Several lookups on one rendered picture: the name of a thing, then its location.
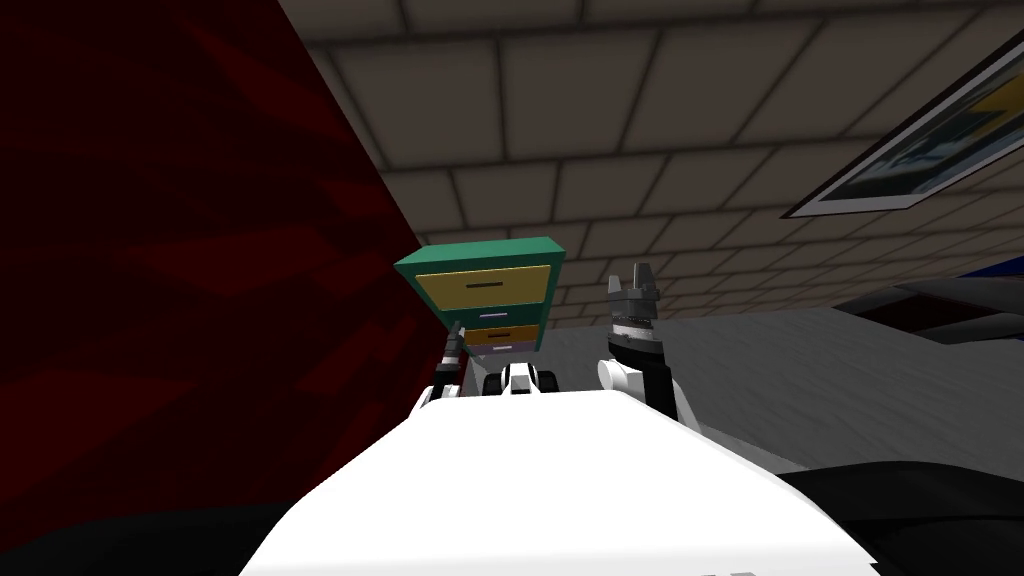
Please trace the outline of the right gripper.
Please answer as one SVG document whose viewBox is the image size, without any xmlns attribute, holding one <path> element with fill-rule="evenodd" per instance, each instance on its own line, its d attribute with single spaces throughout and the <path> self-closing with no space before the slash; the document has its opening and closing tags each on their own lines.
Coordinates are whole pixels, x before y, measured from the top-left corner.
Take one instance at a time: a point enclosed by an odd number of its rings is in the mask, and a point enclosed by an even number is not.
<svg viewBox="0 0 1024 576">
<path fill-rule="evenodd" d="M 633 288 L 625 289 L 617 275 L 608 277 L 608 304 L 613 332 L 652 332 L 658 318 L 660 291 L 647 262 L 633 266 Z"/>
</svg>

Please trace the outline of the orange-brown drawer front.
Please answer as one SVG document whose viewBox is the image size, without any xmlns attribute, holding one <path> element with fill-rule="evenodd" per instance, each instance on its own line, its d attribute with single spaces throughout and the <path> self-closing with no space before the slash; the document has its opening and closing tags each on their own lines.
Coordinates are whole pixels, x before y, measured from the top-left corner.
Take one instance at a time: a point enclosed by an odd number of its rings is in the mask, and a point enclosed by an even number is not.
<svg viewBox="0 0 1024 576">
<path fill-rule="evenodd" d="M 464 342 L 467 346 L 499 346 L 518 342 L 535 342 L 540 327 L 534 325 L 467 329 Z"/>
</svg>

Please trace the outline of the yellow drawer front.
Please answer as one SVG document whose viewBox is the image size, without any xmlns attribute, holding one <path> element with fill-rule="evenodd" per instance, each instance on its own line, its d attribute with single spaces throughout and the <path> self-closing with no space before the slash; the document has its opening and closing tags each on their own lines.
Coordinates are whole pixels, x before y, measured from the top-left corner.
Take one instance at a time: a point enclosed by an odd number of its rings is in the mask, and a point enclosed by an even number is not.
<svg viewBox="0 0 1024 576">
<path fill-rule="evenodd" d="M 551 265 L 420 274 L 416 281 L 437 310 L 543 302 Z"/>
</svg>

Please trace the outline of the green drawer cabinet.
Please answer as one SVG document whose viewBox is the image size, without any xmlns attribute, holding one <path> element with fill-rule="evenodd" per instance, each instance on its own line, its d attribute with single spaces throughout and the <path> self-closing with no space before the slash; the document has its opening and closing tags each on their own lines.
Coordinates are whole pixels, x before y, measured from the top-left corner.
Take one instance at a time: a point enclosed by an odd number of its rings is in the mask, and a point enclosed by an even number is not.
<svg viewBox="0 0 1024 576">
<path fill-rule="evenodd" d="M 444 327 L 450 328 L 455 321 L 460 321 L 466 332 L 467 329 L 537 324 L 540 331 L 536 351 L 539 351 L 564 259 L 565 250 L 553 239 L 543 236 L 424 246 L 395 262 L 394 268 Z M 437 310 L 415 279 L 420 274 L 538 265 L 551 265 L 545 300 L 498 307 Z"/>
</svg>

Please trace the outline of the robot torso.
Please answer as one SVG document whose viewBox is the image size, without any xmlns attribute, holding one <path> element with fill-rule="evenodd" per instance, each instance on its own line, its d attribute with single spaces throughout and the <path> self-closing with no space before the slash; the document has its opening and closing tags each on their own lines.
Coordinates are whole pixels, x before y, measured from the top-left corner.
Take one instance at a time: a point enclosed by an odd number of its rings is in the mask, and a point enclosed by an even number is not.
<svg viewBox="0 0 1024 576">
<path fill-rule="evenodd" d="M 428 401 L 240 576 L 878 576 L 780 478 L 622 390 Z"/>
</svg>

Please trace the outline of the white-framed wall picture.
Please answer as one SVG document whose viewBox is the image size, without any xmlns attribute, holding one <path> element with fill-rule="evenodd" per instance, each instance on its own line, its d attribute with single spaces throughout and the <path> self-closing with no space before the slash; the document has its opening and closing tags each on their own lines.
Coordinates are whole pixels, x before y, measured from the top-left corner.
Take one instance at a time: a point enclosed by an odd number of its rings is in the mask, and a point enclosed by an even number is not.
<svg viewBox="0 0 1024 576">
<path fill-rule="evenodd" d="M 1024 29 L 784 216 L 908 209 L 1023 147 Z"/>
</svg>

